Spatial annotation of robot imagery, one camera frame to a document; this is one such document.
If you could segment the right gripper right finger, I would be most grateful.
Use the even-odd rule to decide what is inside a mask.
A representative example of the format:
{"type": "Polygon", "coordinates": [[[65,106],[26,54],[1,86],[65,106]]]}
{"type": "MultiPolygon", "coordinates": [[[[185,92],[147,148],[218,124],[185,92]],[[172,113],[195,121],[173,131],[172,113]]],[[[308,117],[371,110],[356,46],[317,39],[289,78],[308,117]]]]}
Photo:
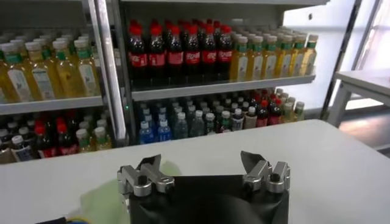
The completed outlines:
{"type": "Polygon", "coordinates": [[[278,161],[273,167],[260,154],[241,151],[240,155],[247,172],[243,175],[243,186],[247,191],[258,192],[262,188],[273,194],[289,191],[291,169],[288,163],[278,161]]]}

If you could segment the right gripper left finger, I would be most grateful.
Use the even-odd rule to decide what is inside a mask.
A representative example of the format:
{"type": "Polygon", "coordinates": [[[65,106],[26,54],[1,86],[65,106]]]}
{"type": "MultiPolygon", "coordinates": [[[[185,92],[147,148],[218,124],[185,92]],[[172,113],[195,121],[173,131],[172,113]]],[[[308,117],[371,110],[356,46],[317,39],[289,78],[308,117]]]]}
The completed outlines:
{"type": "Polygon", "coordinates": [[[134,168],[121,166],[117,171],[118,190],[123,196],[148,197],[153,188],[159,193],[168,194],[175,186],[175,179],[160,171],[161,155],[143,158],[134,168]]]}

